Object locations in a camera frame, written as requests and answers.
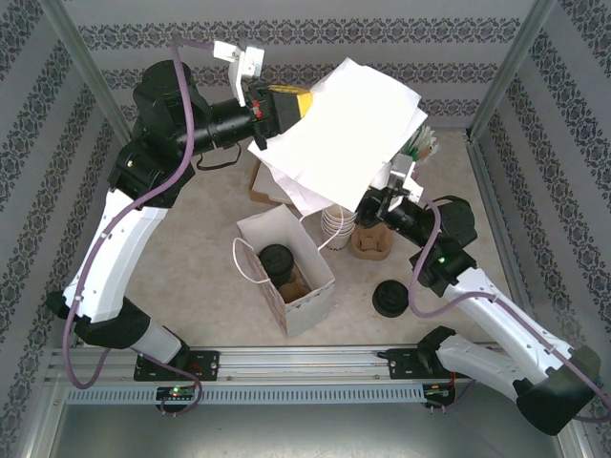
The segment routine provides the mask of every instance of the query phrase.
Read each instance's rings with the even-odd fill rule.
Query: white paper
[[[418,129],[420,124],[424,122],[427,118],[427,115],[420,109],[416,110],[416,113],[413,115],[411,122],[407,129],[408,139],[413,135],[413,133]],[[401,149],[401,147],[405,144],[402,137],[399,140],[400,146],[397,148],[397,151]],[[321,210],[331,206],[333,201],[328,198],[324,198],[319,194],[314,193],[313,191],[307,189],[305,186],[300,184],[298,181],[292,179],[291,177],[283,174],[280,170],[274,168],[270,164],[263,163],[269,169],[274,181],[282,188],[282,190],[288,195],[290,200],[293,202],[293,205],[299,210],[299,212],[307,217],[313,213],[320,212]],[[390,163],[383,163],[378,172],[374,175],[369,183],[369,186],[372,186],[376,189],[383,189],[388,181],[390,175]]]
[[[350,59],[311,91],[312,105],[301,121],[269,139],[266,150],[254,142],[248,149],[291,199],[300,201],[293,200],[302,213],[322,205],[302,188],[355,211],[376,173],[426,117],[417,111],[420,95]]]

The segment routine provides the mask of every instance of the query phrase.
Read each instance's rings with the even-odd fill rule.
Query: table surface
[[[462,135],[444,132],[438,136],[441,150],[423,167],[418,180],[431,198],[456,195],[471,203],[478,239],[467,251],[507,292]],[[212,152],[206,154],[205,163],[221,162],[234,154]],[[127,296],[159,323],[196,346],[413,344],[441,324],[475,342],[490,340],[459,310],[432,320],[420,320],[409,309],[395,319],[375,312],[371,295],[378,283],[394,279],[407,285],[411,278],[409,258],[418,249],[396,234],[390,256],[380,262],[358,260],[347,249],[323,250],[336,278],[331,310],[315,327],[286,338],[258,287],[241,277],[231,255],[232,240],[238,235],[236,221],[271,208],[249,199],[247,186],[254,164],[255,158],[245,152],[235,166],[197,172],[153,233]],[[323,240],[318,215],[305,219],[304,226],[315,242]],[[246,265],[242,254],[239,257]],[[417,298],[424,309],[444,303],[422,287]]]

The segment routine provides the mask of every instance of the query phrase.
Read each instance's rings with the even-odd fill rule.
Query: gray metal base
[[[552,458],[558,441],[482,386],[456,410],[418,404],[199,406],[162,418],[153,406],[66,406],[52,457]]]
[[[16,456],[591,458],[580,424],[545,436],[486,386],[455,410],[430,414],[422,384],[447,380],[391,380],[377,352],[393,346],[412,347],[214,348],[219,379],[178,418],[155,408],[156,385],[133,381],[134,352],[111,352],[95,387],[79,391],[55,350]],[[73,351],[81,380],[100,354]]]

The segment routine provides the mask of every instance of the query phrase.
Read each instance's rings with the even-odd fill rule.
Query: white cup
[[[326,227],[326,226],[321,226],[321,229],[329,237],[334,236],[335,234],[337,234],[337,237],[341,237],[345,235],[350,235],[354,232],[353,227],[347,227],[346,229],[342,228],[340,232],[337,232],[338,231],[337,229]]]
[[[326,227],[328,230],[334,230],[335,232],[337,232],[341,228],[341,232],[345,232],[347,229],[354,229],[354,227],[356,227],[356,224],[354,222],[344,222],[343,224],[341,222],[329,222],[326,219],[322,218],[321,226]]]
[[[335,219],[333,217],[330,217],[329,215],[327,215],[326,213],[323,213],[321,215],[321,219],[324,219],[327,222],[332,222],[333,224],[339,224],[340,222],[342,222],[341,219]],[[356,220],[356,217],[354,218],[344,218],[344,224],[348,224],[348,223],[352,223]]]
[[[326,221],[321,221],[321,226],[325,226],[325,228],[327,228],[329,231],[340,231],[340,232],[346,232],[348,229],[352,230],[356,227],[356,224],[354,224],[353,222],[350,224],[334,224],[334,223],[330,223],[330,222],[326,222]]]
[[[348,241],[350,240],[351,235],[352,235],[352,231],[345,233],[345,234],[338,234],[327,245],[325,245],[325,248],[331,251],[343,250],[346,247],[346,245],[348,245]]]
[[[344,215],[344,222],[352,222],[356,219],[355,213],[352,213],[345,208],[342,208],[342,212]],[[335,204],[323,210],[323,216],[327,217],[329,221],[341,222],[342,212],[340,212],[340,206]]]

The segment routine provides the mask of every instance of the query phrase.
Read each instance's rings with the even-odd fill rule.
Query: black cup
[[[259,260],[276,288],[280,288],[290,280],[295,259],[291,251],[284,245],[274,243],[266,246],[259,253]]]

